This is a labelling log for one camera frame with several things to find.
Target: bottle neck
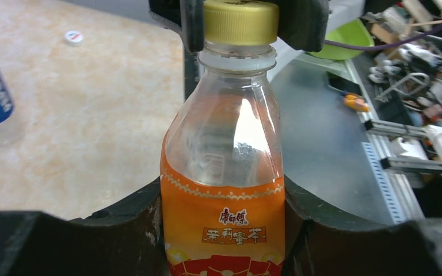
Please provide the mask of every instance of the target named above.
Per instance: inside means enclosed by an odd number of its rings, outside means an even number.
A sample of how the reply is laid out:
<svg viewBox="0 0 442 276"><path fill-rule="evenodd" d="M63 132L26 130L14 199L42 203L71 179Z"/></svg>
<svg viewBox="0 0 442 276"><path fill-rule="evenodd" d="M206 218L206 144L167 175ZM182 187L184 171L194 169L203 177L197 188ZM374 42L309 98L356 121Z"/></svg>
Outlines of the bottle neck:
<svg viewBox="0 0 442 276"><path fill-rule="evenodd" d="M260 74L276 64L270 45L237 46L206 42L199 62L208 69L227 74Z"/></svg>

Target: green plastic container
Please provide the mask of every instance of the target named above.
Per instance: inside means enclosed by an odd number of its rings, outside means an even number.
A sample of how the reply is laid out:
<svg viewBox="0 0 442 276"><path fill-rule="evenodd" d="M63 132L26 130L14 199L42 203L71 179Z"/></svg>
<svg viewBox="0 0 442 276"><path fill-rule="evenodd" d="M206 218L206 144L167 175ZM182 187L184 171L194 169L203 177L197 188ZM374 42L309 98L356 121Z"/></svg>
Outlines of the green plastic container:
<svg viewBox="0 0 442 276"><path fill-rule="evenodd" d="M355 46L374 46L374 40L360 19L353 20L331 31L326 35L326 40L341 42ZM356 57L362 51L345 49L333 45L325 44L320 52L310 52L309 54L321 59L345 60Z"/></svg>

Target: perforated metal strip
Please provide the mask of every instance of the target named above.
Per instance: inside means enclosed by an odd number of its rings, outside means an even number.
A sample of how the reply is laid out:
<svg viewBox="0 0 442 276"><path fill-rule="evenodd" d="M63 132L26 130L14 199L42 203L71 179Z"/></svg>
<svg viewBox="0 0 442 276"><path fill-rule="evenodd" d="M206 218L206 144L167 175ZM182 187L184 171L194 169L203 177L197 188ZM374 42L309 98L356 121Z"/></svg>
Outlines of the perforated metal strip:
<svg viewBox="0 0 442 276"><path fill-rule="evenodd" d="M379 185L382 196L384 197L384 202L387 205L387 209L392 218L392 221L394 222L394 224L404 222L406 219L402 212L401 205L397 200L397 197L395 196L394 189L389 183L387 174L382 169L380 159L375 153L373 145L366 142L363 142L362 145L368 162L370 163L370 167L372 168L372 172L374 173L375 180L377 180L377 184Z"/></svg>

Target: white bottle cap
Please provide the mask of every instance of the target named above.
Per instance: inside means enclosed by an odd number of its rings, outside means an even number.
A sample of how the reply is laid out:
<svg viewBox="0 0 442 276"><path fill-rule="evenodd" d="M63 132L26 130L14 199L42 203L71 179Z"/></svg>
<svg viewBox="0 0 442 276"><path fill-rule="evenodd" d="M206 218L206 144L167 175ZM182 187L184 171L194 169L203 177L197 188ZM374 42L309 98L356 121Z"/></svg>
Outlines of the white bottle cap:
<svg viewBox="0 0 442 276"><path fill-rule="evenodd" d="M65 33L65 42L70 46L78 47L82 45L82 40L83 35L76 30L71 30Z"/></svg>

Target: orange label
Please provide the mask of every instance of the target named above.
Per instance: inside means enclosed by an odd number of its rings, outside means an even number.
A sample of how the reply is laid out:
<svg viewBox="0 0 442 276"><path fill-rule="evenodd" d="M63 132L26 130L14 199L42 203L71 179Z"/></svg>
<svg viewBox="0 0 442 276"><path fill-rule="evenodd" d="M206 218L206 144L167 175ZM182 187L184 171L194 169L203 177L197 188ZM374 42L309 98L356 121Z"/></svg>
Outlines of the orange label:
<svg viewBox="0 0 442 276"><path fill-rule="evenodd" d="M172 276L280 276L284 179L249 188L201 185L173 170L164 154L163 228Z"/></svg>

